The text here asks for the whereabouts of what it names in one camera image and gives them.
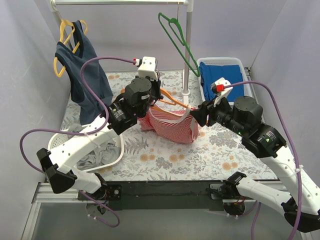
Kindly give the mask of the red white striped tank top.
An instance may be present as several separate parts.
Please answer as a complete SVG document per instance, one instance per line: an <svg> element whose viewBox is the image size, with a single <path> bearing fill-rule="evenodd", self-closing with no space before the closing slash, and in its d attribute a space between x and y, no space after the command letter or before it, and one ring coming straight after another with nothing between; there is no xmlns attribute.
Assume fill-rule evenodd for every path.
<svg viewBox="0 0 320 240"><path fill-rule="evenodd" d="M143 131L154 131L159 136L180 144L192 144L199 135L198 123L190 114L191 107L179 111L149 108L145 117L138 119Z"/></svg>

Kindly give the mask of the orange hanger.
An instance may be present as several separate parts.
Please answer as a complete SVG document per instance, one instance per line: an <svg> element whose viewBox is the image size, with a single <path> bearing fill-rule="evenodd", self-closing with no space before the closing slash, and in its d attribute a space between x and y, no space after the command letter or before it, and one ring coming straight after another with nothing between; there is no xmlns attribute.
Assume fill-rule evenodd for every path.
<svg viewBox="0 0 320 240"><path fill-rule="evenodd" d="M179 105L179 106L181 106L181 107L183 107L183 108L185 108L185 109L187 109L187 108L190 107L190 110L195 110L194 107L192 107L192 106L190 106L190 105L185 105L184 103L182 103L182 102L176 100L175 98L173 98L173 97L171 96L171 94L170 94L167 90L165 90L165 89L163 89L163 88L160 88L160 93L161 93L161 96L162 96L162 97L164 96L164 97L166 97L167 99L170 100L170 101L166 101L166 100L163 100L163 99L159 99L158 101L160 101L160 102L163 102L163 103L166 103L166 104L169 104L169 105L172 105L172 106ZM164 109L162 109L162 108L160 108L160 107L158 107L158 106L156 106L156 105L151 106L150 108L151 108L152 110L157 110L157 111L159 111L159 112L167 112L166 110L164 110Z"/></svg>

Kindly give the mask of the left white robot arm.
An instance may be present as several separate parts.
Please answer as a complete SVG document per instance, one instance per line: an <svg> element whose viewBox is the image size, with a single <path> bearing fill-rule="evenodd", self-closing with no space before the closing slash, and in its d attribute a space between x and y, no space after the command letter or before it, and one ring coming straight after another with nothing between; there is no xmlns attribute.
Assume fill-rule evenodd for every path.
<svg viewBox="0 0 320 240"><path fill-rule="evenodd" d="M161 99L161 81L136 77L80 133L51 150L41 148L36 155L55 194L69 189L84 190L95 200L106 196L106 183L99 174L77 169L77 162L103 143L121 135L143 118L150 106Z"/></svg>

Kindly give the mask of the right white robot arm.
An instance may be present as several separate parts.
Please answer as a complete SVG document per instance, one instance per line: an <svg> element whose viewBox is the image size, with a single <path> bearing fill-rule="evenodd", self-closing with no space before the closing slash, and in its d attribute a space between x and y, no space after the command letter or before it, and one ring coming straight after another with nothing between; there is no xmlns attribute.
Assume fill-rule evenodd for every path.
<svg viewBox="0 0 320 240"><path fill-rule="evenodd" d="M320 188L303 169L282 135L262 121L263 108L250 96L238 97L233 105L226 98L218 104L205 101L190 114L200 126L220 124L241 137L242 145L267 165L286 187L282 192L261 184L244 173L232 174L214 193L224 198L249 197L276 210L297 230L309 233L320 228Z"/></svg>

